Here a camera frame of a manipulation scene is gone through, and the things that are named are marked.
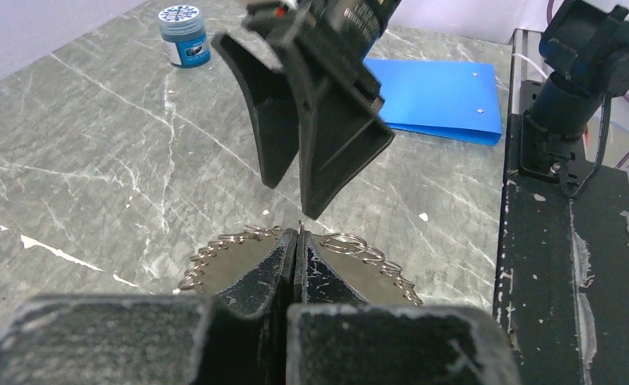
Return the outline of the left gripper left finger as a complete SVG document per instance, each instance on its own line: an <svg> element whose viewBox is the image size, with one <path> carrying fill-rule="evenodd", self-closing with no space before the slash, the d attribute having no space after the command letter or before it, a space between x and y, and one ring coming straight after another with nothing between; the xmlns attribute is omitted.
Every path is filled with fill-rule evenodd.
<svg viewBox="0 0 629 385"><path fill-rule="evenodd" d="M45 294L0 335L0 384L281 384L297 233L224 236L207 294Z"/></svg>

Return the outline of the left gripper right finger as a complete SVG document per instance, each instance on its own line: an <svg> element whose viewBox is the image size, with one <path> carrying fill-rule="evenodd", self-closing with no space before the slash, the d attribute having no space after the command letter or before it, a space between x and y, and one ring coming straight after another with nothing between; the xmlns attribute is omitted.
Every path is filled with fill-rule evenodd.
<svg viewBox="0 0 629 385"><path fill-rule="evenodd" d="M426 306L400 265L350 233L303 230L287 311L288 384L514 384L493 317Z"/></svg>

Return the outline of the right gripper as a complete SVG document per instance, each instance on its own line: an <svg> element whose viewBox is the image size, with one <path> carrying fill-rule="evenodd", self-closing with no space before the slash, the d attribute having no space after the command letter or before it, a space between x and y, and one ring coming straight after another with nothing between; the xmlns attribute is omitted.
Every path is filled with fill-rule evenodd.
<svg viewBox="0 0 629 385"><path fill-rule="evenodd" d="M226 33L212 40L244 96L265 186L278 186L299 148L301 204L309 218L319 218L395 138L371 107L380 102L380 84L363 61L399 4L247 1L247 30L264 39L277 27L298 30L298 45L274 46L286 75Z"/></svg>

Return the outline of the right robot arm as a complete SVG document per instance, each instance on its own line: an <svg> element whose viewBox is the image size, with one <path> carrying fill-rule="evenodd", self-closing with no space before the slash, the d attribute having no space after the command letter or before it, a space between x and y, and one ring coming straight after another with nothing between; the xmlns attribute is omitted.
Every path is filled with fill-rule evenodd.
<svg viewBox="0 0 629 385"><path fill-rule="evenodd" d="M246 101L262 182L275 188L293 160L302 212L319 217L394 139L379 80L365 65L399 13L398 1L249 1L243 27L261 37L273 69L226 33L213 47ZM575 142L598 108L629 90L629 1L564 1L542 33L550 78L528 119Z"/></svg>

